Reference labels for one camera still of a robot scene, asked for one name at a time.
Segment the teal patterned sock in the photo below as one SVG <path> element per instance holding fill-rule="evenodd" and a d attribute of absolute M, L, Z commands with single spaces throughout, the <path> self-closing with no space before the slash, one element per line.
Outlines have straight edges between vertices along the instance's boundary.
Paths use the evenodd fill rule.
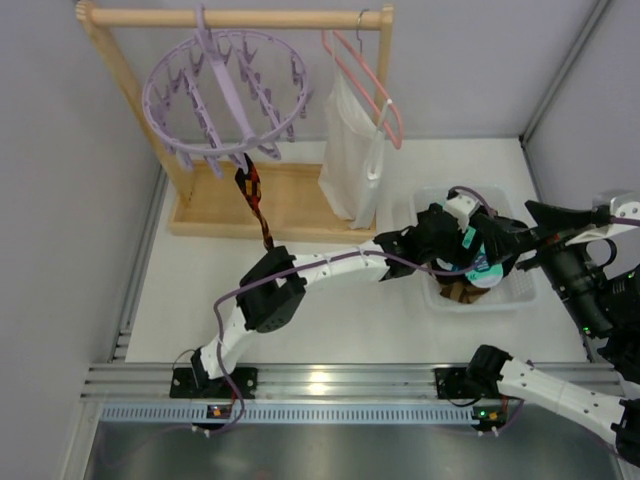
<path fill-rule="evenodd" d="M 442 211 L 446 201 L 437 203 Z M 474 214 L 484 212 L 485 208 L 480 206 Z M 453 225 L 455 229 L 451 235 L 445 237 L 443 252 L 438 254 L 431 262 L 431 266 L 434 269 L 458 272 L 461 270 L 469 270 L 473 265 L 478 250 L 482 245 L 482 240 L 477 230 L 471 225 L 471 219 L 468 229 L 462 232 L 458 227 L 457 221 L 451 215 L 444 212 L 445 226 Z"/>
<path fill-rule="evenodd" d="M 461 279 L 480 289 L 491 289 L 497 286 L 505 276 L 501 264 L 489 264 L 484 245 L 480 246 L 473 266 L 474 269 L 464 273 Z"/>

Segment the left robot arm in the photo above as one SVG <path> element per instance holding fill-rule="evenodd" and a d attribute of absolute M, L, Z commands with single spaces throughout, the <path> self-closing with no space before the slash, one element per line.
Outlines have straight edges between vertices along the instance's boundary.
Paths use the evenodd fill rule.
<path fill-rule="evenodd" d="M 401 230 L 381 233 L 343 252 L 300 256 L 284 246 L 266 254 L 230 293 L 235 306 L 219 333 L 192 354 L 194 390 L 207 396 L 226 383 L 239 357 L 257 334 L 276 331 L 294 317 L 305 295 L 359 283 L 399 279 L 422 271 L 431 274 L 439 294 L 461 308 L 473 308 L 513 271 L 518 257 L 532 248 L 507 239 L 525 234 L 527 225 L 481 207 L 462 225 L 435 203 L 418 221 Z"/>

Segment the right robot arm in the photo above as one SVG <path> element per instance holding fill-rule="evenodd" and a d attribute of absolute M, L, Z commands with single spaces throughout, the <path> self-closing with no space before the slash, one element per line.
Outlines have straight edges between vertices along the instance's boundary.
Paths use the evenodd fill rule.
<path fill-rule="evenodd" d="M 639 225 L 639 195 L 612 190 L 597 196 L 588 210 L 529 200 L 536 225 L 476 214 L 490 264 L 515 260 L 519 270 L 540 268 L 578 329 L 605 340 L 599 354 L 622 377 L 639 380 L 639 270 L 609 278 L 587 251 Z M 466 378 L 484 395 L 503 395 L 534 403 L 597 435 L 626 462 L 639 463 L 639 402 L 597 393 L 538 370 L 507 352 L 480 346 Z"/>

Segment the pink clothes hanger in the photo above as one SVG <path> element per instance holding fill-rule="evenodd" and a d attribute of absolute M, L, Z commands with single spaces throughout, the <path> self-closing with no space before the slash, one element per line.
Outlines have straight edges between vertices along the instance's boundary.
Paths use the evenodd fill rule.
<path fill-rule="evenodd" d="M 377 119 L 383 117 L 382 126 L 388 139 L 396 150 L 400 150 L 405 138 L 402 116 L 364 56 L 337 30 L 323 30 L 321 32 L 321 42 L 325 51 L 332 57 L 335 65 L 351 81 L 366 104 L 372 109 L 375 117 Z M 352 62 L 362 70 L 360 76 L 355 74 L 347 61 L 339 56 L 337 53 L 338 45 L 352 57 Z"/>

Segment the purple round clip hanger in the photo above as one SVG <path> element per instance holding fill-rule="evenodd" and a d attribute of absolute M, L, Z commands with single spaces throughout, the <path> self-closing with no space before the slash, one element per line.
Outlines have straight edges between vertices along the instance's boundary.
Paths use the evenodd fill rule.
<path fill-rule="evenodd" d="M 201 157 L 220 177 L 221 159 L 227 157 L 246 173 L 249 161 L 245 153 L 251 149 L 273 160 L 281 158 L 277 141 L 282 137 L 289 142 L 295 140 L 294 121 L 307 115 L 314 90 L 302 57 L 285 41 L 255 30 L 214 30 L 206 25 L 205 12 L 202 4 L 195 8 L 192 37 L 169 50 L 148 76 L 141 100 L 144 117 L 164 150 L 175 157 L 183 171 L 193 171 L 194 159 Z M 272 90 L 254 68 L 258 50 L 249 48 L 251 40 L 275 46 L 289 56 L 292 86 L 297 89 L 295 104 L 289 112 L 278 108 Z M 239 129 L 239 140 L 234 143 L 220 137 L 215 123 L 217 116 L 207 104 L 201 85 L 205 73 L 213 76 L 211 83 L 220 91 L 222 105 Z M 180 139 L 170 126 L 171 108 L 181 95 L 188 99 L 203 134 L 202 145 Z"/>

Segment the white plastic basket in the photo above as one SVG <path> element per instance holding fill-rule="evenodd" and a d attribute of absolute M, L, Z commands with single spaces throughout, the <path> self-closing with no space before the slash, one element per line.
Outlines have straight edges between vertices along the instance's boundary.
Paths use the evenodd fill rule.
<path fill-rule="evenodd" d="M 509 196 L 499 187 L 493 185 L 472 186 L 489 206 L 499 214 L 515 218 L 522 210 L 513 208 Z M 418 189 L 409 200 L 409 212 L 412 223 L 418 220 L 418 214 L 425 211 L 431 203 L 444 203 L 449 187 L 426 186 Z M 476 314 L 517 310 L 531 306 L 538 297 L 539 282 L 534 274 L 512 271 L 490 291 L 472 304 L 463 304 L 440 295 L 437 281 L 427 274 L 421 275 L 421 286 L 426 305 L 434 310 L 447 313 Z"/>

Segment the white hanging cloth bag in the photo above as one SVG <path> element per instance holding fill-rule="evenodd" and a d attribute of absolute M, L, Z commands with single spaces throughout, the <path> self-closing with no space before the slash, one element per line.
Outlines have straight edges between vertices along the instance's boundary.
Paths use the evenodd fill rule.
<path fill-rule="evenodd" d="M 351 229 L 368 229 L 383 172 L 385 135 L 338 71 L 324 109 L 328 137 L 319 186 L 336 216 Z"/>

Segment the wooden clothes rack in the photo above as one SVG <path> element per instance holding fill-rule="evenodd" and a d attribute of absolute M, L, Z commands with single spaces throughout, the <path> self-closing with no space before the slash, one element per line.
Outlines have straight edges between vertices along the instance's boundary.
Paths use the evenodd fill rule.
<path fill-rule="evenodd" d="M 147 80 L 140 82 L 137 79 L 112 35 L 115 27 L 186 28 L 189 32 L 187 40 L 192 37 L 196 27 L 195 8 L 114 9 L 80 1 L 76 4 L 75 12 L 174 186 L 176 199 L 168 223 L 171 233 L 262 240 L 260 224 L 235 183 L 234 176 L 238 168 L 229 158 L 221 159 L 222 175 L 218 177 L 203 158 L 195 158 L 194 170 L 185 172 L 175 157 L 164 150 L 144 117 L 141 100 Z M 366 9 L 358 12 L 208 9 L 205 12 L 205 23 L 214 30 L 255 30 L 279 39 L 282 30 L 317 30 L 320 33 L 323 30 L 337 30 L 341 34 L 347 30 L 375 31 L 379 35 L 379 52 L 377 64 L 371 68 L 384 87 L 389 69 L 393 21 L 392 6 L 385 6 L 378 11 Z M 300 54 L 297 48 L 289 45 Z M 249 48 L 258 50 L 253 66 L 261 73 L 264 84 L 272 90 L 276 105 L 282 112 L 289 112 L 295 104 L 297 91 L 292 86 L 289 56 L 275 46 L 256 40 L 249 42 Z M 309 84 L 314 90 L 312 73 L 307 65 L 306 70 Z M 212 80 L 210 73 L 201 77 L 205 100 L 217 116 L 215 123 L 220 137 L 225 142 L 234 143 L 239 140 L 239 129 L 222 105 L 220 91 L 211 83 Z M 204 143 L 186 96 L 178 97 L 171 108 L 169 121 L 180 139 L 200 145 Z M 353 230 L 345 220 L 336 216 L 318 183 L 320 166 L 316 163 L 304 164 L 297 155 L 288 154 L 285 149 L 288 143 L 292 142 L 284 137 L 277 141 L 281 152 L 279 160 L 273 160 L 257 149 L 245 153 L 254 162 L 260 176 L 260 209 L 267 219 L 273 240 L 359 244 L 370 239 L 374 234 L 373 225 L 368 229 Z"/>

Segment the hanging red argyle sock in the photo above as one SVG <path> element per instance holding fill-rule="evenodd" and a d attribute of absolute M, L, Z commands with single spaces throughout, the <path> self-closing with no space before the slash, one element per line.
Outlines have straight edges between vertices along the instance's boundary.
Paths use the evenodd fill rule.
<path fill-rule="evenodd" d="M 244 154 L 244 160 L 246 162 L 246 169 L 238 168 L 234 180 L 253 216 L 260 224 L 264 248 L 270 251 L 275 248 L 275 245 L 267 219 L 260 209 L 260 201 L 262 198 L 260 176 L 254 162 L 248 154 Z"/>

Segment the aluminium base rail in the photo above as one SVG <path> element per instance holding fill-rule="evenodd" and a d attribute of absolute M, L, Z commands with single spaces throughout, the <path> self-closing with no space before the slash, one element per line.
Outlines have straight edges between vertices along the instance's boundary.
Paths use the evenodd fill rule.
<path fill-rule="evenodd" d="M 553 377 L 622 397 L 617 373 L 602 364 L 537 364 Z M 108 422 L 445 425 L 491 431 L 526 406 L 515 397 L 471 389 L 462 367 L 447 365 L 281 365 L 238 368 L 241 394 L 224 383 L 202 396 L 189 369 L 168 364 L 90 367 L 80 398 Z"/>

